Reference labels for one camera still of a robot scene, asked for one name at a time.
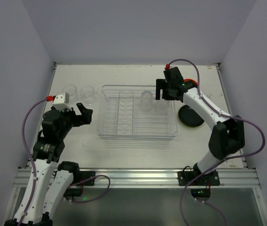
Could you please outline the orange bowl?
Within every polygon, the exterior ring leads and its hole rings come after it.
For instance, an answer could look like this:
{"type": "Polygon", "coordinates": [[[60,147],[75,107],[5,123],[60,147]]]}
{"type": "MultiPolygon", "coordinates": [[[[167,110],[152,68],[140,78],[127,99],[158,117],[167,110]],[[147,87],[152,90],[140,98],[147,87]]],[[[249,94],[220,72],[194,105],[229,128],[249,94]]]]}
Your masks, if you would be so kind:
{"type": "Polygon", "coordinates": [[[197,82],[196,82],[195,80],[193,80],[193,79],[185,79],[184,82],[185,82],[185,83],[188,83],[188,84],[193,83],[193,84],[195,84],[196,86],[198,86],[197,82]]]}

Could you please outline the clear glass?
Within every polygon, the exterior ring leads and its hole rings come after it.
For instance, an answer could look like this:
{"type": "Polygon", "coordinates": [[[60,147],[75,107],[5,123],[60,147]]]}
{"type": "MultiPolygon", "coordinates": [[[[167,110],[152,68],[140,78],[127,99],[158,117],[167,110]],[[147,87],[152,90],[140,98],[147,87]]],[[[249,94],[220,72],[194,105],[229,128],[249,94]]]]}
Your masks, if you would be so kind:
{"type": "Polygon", "coordinates": [[[168,109],[170,106],[170,102],[168,100],[154,100],[154,105],[153,105],[153,109],[156,113],[158,114],[165,114],[168,113],[168,109]]]}
{"type": "Polygon", "coordinates": [[[78,89],[75,85],[69,84],[63,88],[63,92],[69,94],[69,102],[75,103],[78,101],[78,89]]]}
{"type": "Polygon", "coordinates": [[[145,90],[141,94],[139,107],[144,111],[150,111],[153,106],[153,94],[149,90],[145,90]]]}
{"type": "Polygon", "coordinates": [[[95,90],[92,86],[84,86],[79,93],[86,104],[92,105],[95,102],[95,90]]]}

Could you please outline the black plate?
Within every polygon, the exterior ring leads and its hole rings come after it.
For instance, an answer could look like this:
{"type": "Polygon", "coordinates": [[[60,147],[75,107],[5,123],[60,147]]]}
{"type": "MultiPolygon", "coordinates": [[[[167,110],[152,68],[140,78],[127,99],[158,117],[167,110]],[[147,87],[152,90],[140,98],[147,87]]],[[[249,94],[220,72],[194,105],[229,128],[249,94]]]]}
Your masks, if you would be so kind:
{"type": "Polygon", "coordinates": [[[179,109],[178,118],[181,123],[191,128],[199,127],[204,123],[204,120],[188,105],[179,109]]]}

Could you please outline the lime green plate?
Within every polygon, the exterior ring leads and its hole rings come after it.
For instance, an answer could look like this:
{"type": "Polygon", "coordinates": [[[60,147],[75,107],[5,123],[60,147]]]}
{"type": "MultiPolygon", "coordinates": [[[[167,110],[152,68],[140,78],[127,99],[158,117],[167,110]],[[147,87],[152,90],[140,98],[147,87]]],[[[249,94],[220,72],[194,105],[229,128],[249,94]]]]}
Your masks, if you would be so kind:
{"type": "Polygon", "coordinates": [[[181,126],[185,129],[199,129],[201,126],[188,126],[188,125],[185,125],[185,124],[181,124],[181,126]]]}

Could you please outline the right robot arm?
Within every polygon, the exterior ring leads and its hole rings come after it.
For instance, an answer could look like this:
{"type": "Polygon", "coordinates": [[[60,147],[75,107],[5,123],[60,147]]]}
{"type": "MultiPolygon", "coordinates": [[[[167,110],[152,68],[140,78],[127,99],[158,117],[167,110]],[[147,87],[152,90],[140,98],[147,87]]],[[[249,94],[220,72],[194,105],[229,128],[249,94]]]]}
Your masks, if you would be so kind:
{"type": "Polygon", "coordinates": [[[184,80],[178,67],[167,65],[164,79],[156,80],[156,100],[177,100],[192,108],[212,133],[207,154],[194,165],[194,176],[208,174],[216,164],[245,146],[244,123],[218,108],[192,80],[184,80]]]}

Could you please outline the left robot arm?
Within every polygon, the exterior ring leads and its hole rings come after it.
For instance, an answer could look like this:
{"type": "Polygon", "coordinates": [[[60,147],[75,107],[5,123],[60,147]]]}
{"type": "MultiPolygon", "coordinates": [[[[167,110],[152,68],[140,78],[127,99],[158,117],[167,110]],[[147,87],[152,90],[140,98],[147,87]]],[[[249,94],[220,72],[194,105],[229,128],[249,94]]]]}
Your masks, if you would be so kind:
{"type": "Polygon", "coordinates": [[[88,125],[93,110],[82,103],[73,108],[59,110],[55,105],[44,113],[42,130],[30,155],[32,165],[30,178],[22,202],[14,217],[6,226],[51,226],[54,212],[65,191],[80,177],[79,165],[75,162],[59,162],[65,148],[64,139],[73,127],[88,125]]]}

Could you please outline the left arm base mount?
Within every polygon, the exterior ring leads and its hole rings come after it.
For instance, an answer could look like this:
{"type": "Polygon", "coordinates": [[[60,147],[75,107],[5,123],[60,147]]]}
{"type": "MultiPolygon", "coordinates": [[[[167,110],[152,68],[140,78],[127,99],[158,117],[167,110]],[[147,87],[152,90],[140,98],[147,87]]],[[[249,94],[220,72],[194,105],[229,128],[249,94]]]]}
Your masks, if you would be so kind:
{"type": "MultiPolygon", "coordinates": [[[[84,171],[80,171],[79,175],[72,181],[71,184],[75,184],[78,183],[80,181],[84,181],[86,179],[89,179],[91,177],[95,176],[95,171],[91,171],[91,170],[84,170],[84,171]]],[[[95,179],[91,179],[87,182],[81,183],[81,186],[94,186],[94,181],[95,179]]]]}

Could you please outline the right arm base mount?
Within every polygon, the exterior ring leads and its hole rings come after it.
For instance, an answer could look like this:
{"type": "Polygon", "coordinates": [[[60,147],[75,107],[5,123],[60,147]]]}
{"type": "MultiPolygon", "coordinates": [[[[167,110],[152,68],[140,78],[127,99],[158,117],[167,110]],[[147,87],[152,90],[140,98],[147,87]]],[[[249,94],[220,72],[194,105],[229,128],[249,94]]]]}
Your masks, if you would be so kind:
{"type": "Polygon", "coordinates": [[[179,186],[220,186],[220,179],[216,170],[202,175],[195,167],[186,166],[177,172],[179,186]]]}

